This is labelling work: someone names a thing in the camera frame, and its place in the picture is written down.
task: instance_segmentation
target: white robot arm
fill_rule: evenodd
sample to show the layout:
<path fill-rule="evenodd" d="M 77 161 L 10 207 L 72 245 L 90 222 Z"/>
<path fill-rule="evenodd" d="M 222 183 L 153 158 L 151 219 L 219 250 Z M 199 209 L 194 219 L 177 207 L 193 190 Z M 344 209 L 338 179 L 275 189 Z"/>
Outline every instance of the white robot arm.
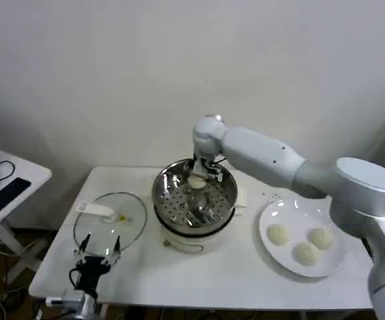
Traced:
<path fill-rule="evenodd" d="M 272 187 L 312 199 L 331 196 L 333 222 L 352 236 L 367 238 L 374 249 L 368 290 L 377 316 L 385 320 L 385 168 L 349 157 L 313 164 L 281 141 L 227 128 L 219 115 L 200 119 L 193 140 L 196 175 L 215 174 L 214 159 L 224 155 L 236 169 Z"/>

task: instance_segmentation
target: white table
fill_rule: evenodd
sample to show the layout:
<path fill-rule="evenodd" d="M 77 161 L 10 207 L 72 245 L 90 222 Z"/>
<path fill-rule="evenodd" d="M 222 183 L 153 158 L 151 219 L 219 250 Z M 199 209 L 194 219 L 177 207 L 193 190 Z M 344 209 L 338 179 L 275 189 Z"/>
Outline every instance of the white table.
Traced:
<path fill-rule="evenodd" d="M 5 218 L 17 208 L 24 200 L 28 199 L 40 186 L 42 186 L 51 177 L 51 171 L 40 165 L 34 164 L 28 160 L 10 155 L 0 150 L 0 162 L 9 160 L 15 165 L 14 174 L 0 182 L 0 189 L 12 182 L 17 177 L 31 182 L 29 188 L 24 190 L 18 197 L 10 202 L 6 207 L 0 210 L 0 242 L 4 243 L 10 250 L 18 255 L 21 260 L 16 264 L 7 274 L 7 282 L 12 282 L 16 276 L 18 276 L 25 267 L 31 270 L 38 270 L 40 260 L 34 257 L 34 254 L 38 253 L 44 248 L 46 242 L 44 240 L 36 242 L 29 250 L 24 250 L 23 246 L 16 240 L 14 233 L 10 230 L 8 224 L 5 222 Z M 11 172 L 10 165 L 0 166 L 0 177 L 4 177 Z"/>
<path fill-rule="evenodd" d="M 97 167 L 85 182 L 63 226 L 47 252 L 29 293 L 35 297 L 63 297 L 73 288 L 68 272 L 75 265 L 73 208 L 81 201 L 114 191 L 129 191 L 146 203 L 148 223 L 143 233 L 141 259 L 128 268 L 126 255 L 101 277 L 101 303 L 194 307 L 202 309 L 351 310 L 371 309 L 367 276 L 372 262 L 360 240 L 344 234 L 348 250 L 335 274 L 323 279 L 295 275 L 279 266 L 256 238 L 259 208 L 277 193 L 240 172 L 232 171 L 239 187 L 248 190 L 248 206 L 228 226 L 224 245 L 204 255 L 188 255 L 163 246 L 160 226 L 151 203 L 151 184 L 159 169 Z M 328 199 L 321 207 L 328 208 Z"/>

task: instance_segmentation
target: floor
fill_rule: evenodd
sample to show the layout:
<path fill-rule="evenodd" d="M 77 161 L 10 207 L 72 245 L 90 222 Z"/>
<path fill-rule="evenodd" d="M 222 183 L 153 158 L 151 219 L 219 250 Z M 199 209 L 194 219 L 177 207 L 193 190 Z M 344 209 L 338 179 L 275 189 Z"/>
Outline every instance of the floor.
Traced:
<path fill-rule="evenodd" d="M 46 238 L 49 243 L 53 240 L 55 233 L 17 231 L 17 238 L 22 244 L 27 245 L 38 237 Z M 2 246 L 4 252 L 10 253 L 7 248 Z M 6 257 L 0 255 L 0 301 L 3 300 L 3 306 L 6 310 L 7 320 L 32 320 L 34 319 L 34 299 L 27 293 L 27 287 L 32 281 L 33 272 L 25 270 L 16 281 L 6 286 L 3 277 L 6 268 L 10 268 L 18 261 L 16 257 Z M 59 314 L 57 310 L 43 308 L 42 319 L 51 319 Z M 314 320 L 320 314 L 318 312 L 308 312 L 308 319 Z M 4 313 L 0 308 L 0 319 L 4 319 Z M 209 311 L 197 309 L 160 309 L 154 307 L 127 308 L 120 306 L 110 306 L 107 312 L 107 320 L 124 319 L 146 319 L 146 320 L 299 320 L 298 312 L 257 312 L 257 311 Z M 348 320 L 376 320 L 372 311 L 360 311 L 347 318 Z"/>

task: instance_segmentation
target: white plate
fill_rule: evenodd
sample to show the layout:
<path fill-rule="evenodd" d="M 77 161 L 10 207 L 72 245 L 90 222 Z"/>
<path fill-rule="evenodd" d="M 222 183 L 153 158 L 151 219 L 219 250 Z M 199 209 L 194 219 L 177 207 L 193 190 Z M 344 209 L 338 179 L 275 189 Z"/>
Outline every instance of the white plate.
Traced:
<path fill-rule="evenodd" d="M 338 230 L 310 202 L 292 199 L 270 203 L 260 216 L 259 230 L 266 249 L 283 267 L 305 277 L 325 277 L 335 272 L 342 262 L 344 246 Z M 285 245 L 276 246 L 267 236 L 268 227 L 276 223 L 288 229 L 290 240 Z M 320 260 L 316 265 L 311 267 L 302 265 L 296 261 L 293 248 L 300 242 L 309 242 L 309 232 L 321 227 L 329 228 L 333 233 L 333 246 L 328 250 L 320 251 Z"/>

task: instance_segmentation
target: steamed bun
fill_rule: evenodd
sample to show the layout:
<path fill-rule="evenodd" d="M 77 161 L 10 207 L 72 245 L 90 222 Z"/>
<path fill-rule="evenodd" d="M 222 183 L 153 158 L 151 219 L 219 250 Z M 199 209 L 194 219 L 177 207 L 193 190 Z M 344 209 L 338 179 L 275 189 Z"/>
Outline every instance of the steamed bun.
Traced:
<path fill-rule="evenodd" d="M 333 246 L 333 233 L 326 228 L 318 228 L 311 230 L 309 234 L 310 241 L 319 249 L 327 250 Z"/>
<path fill-rule="evenodd" d="M 190 175 L 187 178 L 187 184 L 192 189 L 202 189 L 206 186 L 206 180 L 198 175 Z"/>
<path fill-rule="evenodd" d="M 289 241 L 288 230 L 283 225 L 270 225 L 266 233 L 274 245 L 285 245 Z"/>
<path fill-rule="evenodd" d="M 311 267 L 320 260 L 320 250 L 312 243 L 301 242 L 293 249 L 296 259 L 303 265 Z"/>

